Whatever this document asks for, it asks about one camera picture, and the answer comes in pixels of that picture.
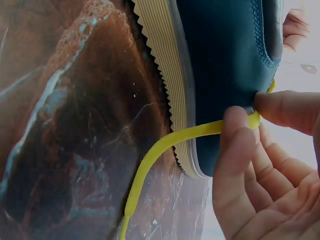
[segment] teal shoe upper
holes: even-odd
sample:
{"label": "teal shoe upper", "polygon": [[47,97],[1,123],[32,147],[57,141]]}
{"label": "teal shoe upper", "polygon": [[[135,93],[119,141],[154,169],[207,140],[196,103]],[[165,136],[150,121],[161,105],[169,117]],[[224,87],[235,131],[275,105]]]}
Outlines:
{"label": "teal shoe upper", "polygon": [[[252,108],[266,92],[283,47],[282,0],[177,0],[194,74],[196,124],[228,107]],[[199,167],[212,176],[220,136],[196,139]]]}

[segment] serrated sole edge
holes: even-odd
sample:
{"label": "serrated sole edge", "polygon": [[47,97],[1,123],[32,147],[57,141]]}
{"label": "serrated sole edge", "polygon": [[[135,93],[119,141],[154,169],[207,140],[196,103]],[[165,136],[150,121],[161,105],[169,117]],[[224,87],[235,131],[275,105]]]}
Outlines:
{"label": "serrated sole edge", "polygon": [[[147,38],[146,45],[151,48],[151,55],[168,94],[171,129],[175,132],[188,127],[186,85],[174,25],[167,0],[132,0],[134,13],[142,26],[142,34]],[[192,178],[205,178],[193,162],[190,146],[187,141],[175,146],[178,163],[187,175]]]}

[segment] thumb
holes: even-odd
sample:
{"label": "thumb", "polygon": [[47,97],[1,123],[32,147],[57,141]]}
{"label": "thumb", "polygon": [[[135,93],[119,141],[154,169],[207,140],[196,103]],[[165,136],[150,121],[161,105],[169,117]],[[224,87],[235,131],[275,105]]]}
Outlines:
{"label": "thumb", "polygon": [[318,115],[313,129],[313,145],[320,176],[320,114]]}

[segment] shoelace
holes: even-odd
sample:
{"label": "shoelace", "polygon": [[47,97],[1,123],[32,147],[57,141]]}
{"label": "shoelace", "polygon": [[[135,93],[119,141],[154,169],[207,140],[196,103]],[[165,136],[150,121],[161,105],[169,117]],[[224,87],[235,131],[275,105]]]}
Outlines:
{"label": "shoelace", "polygon": [[[271,86],[268,89],[268,93],[271,93],[276,86],[276,81],[273,79]],[[260,125],[260,114],[255,111],[253,114],[248,116],[249,127],[251,129],[256,129]],[[124,220],[121,229],[120,240],[125,240],[128,224],[130,218],[134,215],[137,208],[138,200],[144,185],[146,176],[157,161],[157,159],[169,148],[176,145],[177,143],[199,138],[208,135],[217,135],[221,134],[223,127],[223,121],[214,121],[198,126],[193,126],[185,128],[179,131],[171,132],[170,134],[162,137],[158,140],[146,153],[142,159],[139,168],[135,174],[132,187],[130,189],[129,196],[126,200],[125,209],[124,209]]]}

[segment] finger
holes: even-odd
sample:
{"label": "finger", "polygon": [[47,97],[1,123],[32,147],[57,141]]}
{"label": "finger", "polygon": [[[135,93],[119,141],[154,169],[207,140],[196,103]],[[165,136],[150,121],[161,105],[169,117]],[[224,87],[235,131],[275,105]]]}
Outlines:
{"label": "finger", "polygon": [[275,143],[267,129],[260,125],[260,139],[268,158],[272,162],[273,167],[278,171],[279,174],[285,177],[278,177],[278,181],[283,181],[282,192],[289,190],[290,186],[298,187],[300,182],[309,174],[315,170],[306,165],[305,163],[290,157],[290,155],[283,150],[279,144]]}
{"label": "finger", "polygon": [[267,190],[257,182],[252,162],[250,162],[248,169],[244,173],[244,186],[246,194],[256,212],[267,208],[274,202]]}
{"label": "finger", "polygon": [[320,115],[316,119],[313,132],[314,132],[314,135],[313,135],[314,152],[315,152],[315,157],[318,164],[318,173],[320,176]]}
{"label": "finger", "polygon": [[257,93],[255,109],[268,121],[313,135],[320,110],[320,93],[281,91]]}
{"label": "finger", "polygon": [[[265,131],[260,126],[260,138],[263,139]],[[259,142],[252,159],[257,182],[264,187],[273,201],[278,200],[294,189],[292,183],[276,168],[274,168],[263,144]]]}
{"label": "finger", "polygon": [[240,107],[229,108],[223,120],[222,150],[213,176],[213,209],[227,239],[256,214],[245,190],[244,172],[255,151],[255,136]]}

